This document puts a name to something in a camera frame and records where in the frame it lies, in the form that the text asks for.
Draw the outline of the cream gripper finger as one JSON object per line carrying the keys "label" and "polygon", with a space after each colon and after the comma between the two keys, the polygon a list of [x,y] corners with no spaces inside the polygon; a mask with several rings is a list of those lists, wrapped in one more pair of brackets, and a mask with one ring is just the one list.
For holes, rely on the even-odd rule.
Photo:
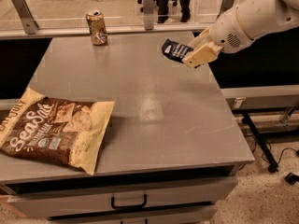
{"label": "cream gripper finger", "polygon": [[188,43],[188,46],[197,49],[205,45],[205,43],[209,43],[211,41],[210,38],[210,27],[207,27],[203,32],[201,32],[197,37],[195,37],[191,42]]}
{"label": "cream gripper finger", "polygon": [[190,68],[195,68],[197,66],[204,65],[206,63],[210,63],[215,61],[218,56],[194,56],[192,52],[189,52],[183,59],[183,63],[189,66]]}

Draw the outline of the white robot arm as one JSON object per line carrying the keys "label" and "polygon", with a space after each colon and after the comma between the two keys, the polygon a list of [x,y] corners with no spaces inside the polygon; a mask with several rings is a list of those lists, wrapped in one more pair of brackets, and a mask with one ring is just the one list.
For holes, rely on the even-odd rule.
{"label": "white robot arm", "polygon": [[197,67],[215,61],[220,52],[237,53],[257,39],[297,28],[299,0],[245,0],[221,14],[188,46],[182,61]]}

